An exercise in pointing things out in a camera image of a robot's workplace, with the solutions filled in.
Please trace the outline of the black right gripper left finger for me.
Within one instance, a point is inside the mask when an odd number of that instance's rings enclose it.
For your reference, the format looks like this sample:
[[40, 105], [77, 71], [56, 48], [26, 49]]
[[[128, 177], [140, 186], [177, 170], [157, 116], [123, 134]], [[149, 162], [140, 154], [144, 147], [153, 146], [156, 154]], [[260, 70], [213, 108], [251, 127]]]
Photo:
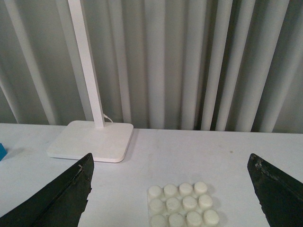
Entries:
[[94, 160], [86, 154], [28, 200], [0, 218], [2, 227], [76, 227], [84, 212]]

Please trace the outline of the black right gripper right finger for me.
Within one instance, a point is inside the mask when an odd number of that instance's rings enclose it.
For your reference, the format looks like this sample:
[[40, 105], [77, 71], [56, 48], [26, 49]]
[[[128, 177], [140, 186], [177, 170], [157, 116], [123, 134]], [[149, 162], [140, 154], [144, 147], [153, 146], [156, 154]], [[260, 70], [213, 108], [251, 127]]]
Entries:
[[303, 225], [303, 184], [252, 153], [247, 169], [262, 211], [271, 227]]

